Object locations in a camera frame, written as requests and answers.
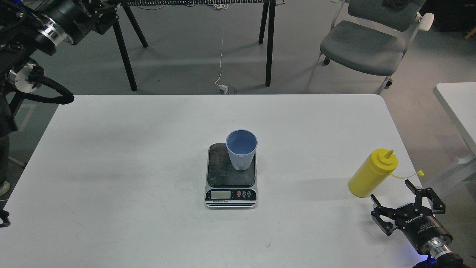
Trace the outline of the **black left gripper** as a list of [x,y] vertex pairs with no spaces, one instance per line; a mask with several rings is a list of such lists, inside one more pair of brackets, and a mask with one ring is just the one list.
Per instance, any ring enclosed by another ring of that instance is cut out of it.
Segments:
[[58,46],[66,41],[77,45],[93,31],[104,35],[118,20],[117,6],[101,7],[100,0],[46,0],[37,7],[42,22],[39,38]]

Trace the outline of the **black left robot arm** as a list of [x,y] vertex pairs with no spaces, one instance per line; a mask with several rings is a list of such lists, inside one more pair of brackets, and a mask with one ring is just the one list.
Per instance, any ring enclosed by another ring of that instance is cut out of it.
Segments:
[[77,45],[88,33],[104,34],[117,22],[119,0],[45,0],[35,10],[19,0],[1,1],[1,195],[6,180],[9,135],[25,99],[66,105],[74,95],[45,76],[31,58],[36,51],[53,55],[64,41]]

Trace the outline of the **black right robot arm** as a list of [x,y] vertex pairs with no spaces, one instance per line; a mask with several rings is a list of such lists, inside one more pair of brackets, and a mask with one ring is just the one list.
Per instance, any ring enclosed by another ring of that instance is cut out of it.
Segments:
[[446,211],[437,193],[430,187],[418,189],[408,179],[405,183],[415,201],[397,209],[382,206],[374,194],[370,195],[374,222],[387,236],[401,230],[415,251],[427,256],[415,268],[467,268],[463,259],[449,248],[453,237],[435,218]]

